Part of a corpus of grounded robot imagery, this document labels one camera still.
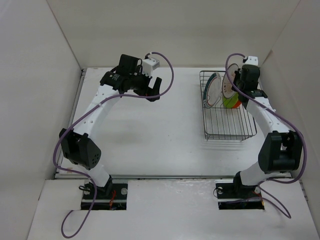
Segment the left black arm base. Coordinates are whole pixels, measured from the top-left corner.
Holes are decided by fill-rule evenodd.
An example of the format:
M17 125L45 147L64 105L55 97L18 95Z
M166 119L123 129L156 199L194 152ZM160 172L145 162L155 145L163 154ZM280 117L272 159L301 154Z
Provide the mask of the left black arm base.
M78 187L82 191L81 210L89 210L93 197L94 187L91 182ZM99 187L92 210L124 211L127 209L128 184L113 183L109 193L104 193Z

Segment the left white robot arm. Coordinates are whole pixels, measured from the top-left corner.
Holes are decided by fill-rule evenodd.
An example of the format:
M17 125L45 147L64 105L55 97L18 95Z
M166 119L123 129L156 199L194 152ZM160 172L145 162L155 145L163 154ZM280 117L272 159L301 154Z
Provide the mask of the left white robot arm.
M78 174L91 180L86 191L93 191L102 199L111 195L112 177L101 163L102 151L95 143L96 135L109 111L128 91L133 91L133 97L150 102L160 99L162 79L157 77L153 87L149 86L152 73L159 65L159 60L149 54L144 59L122 54L118 65L99 81L97 92L83 116L60 131L63 157L77 166Z

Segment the orange plate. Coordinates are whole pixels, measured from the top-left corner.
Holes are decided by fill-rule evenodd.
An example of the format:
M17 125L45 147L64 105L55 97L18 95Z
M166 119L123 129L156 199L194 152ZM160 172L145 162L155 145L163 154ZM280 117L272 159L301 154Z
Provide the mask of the orange plate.
M238 108L242 103L238 100L235 105L232 107L232 109Z

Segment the sunburst patterned white plate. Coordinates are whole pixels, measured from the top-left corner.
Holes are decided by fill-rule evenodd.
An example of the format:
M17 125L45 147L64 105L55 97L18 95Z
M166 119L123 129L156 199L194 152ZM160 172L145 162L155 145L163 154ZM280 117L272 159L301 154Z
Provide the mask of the sunburst patterned white plate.
M237 92L233 90L233 85L231 82L234 82L236 76L235 71L237 71L239 66L236 63L232 63L223 76L222 80L222 95L226 99L232 98Z

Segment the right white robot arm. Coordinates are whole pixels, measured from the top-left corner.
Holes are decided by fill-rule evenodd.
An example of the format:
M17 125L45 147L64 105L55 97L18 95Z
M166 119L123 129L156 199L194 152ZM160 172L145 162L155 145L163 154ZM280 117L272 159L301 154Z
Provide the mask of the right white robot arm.
M237 197L243 197L259 182L278 173L297 170L303 143L298 133L275 115L267 94L258 89L260 68L244 64L234 73L233 83L239 90L238 99L253 116L265 137L257 162L238 172L233 178L232 193Z

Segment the green plate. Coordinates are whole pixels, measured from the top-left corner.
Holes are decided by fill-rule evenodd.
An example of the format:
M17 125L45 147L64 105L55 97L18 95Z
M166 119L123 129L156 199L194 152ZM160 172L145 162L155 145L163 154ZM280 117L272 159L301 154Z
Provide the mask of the green plate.
M232 109L232 107L236 104L238 99L238 93L235 93L231 98L222 97L222 104L227 109Z

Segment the teal rimmed white plate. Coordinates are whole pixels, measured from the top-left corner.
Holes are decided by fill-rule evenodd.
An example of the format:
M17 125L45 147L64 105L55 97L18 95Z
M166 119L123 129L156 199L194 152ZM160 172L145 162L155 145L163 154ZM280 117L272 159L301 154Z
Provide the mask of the teal rimmed white plate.
M215 106L222 90L222 79L218 72L214 72L207 80L203 90L203 105L206 109Z

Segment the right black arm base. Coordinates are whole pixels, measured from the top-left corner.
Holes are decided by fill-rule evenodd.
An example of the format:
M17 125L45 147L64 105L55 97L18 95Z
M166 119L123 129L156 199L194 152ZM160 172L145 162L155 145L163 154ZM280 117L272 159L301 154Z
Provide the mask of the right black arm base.
M257 186L236 189L232 182L217 182L213 194L218 199L219 210L264 210L261 192Z

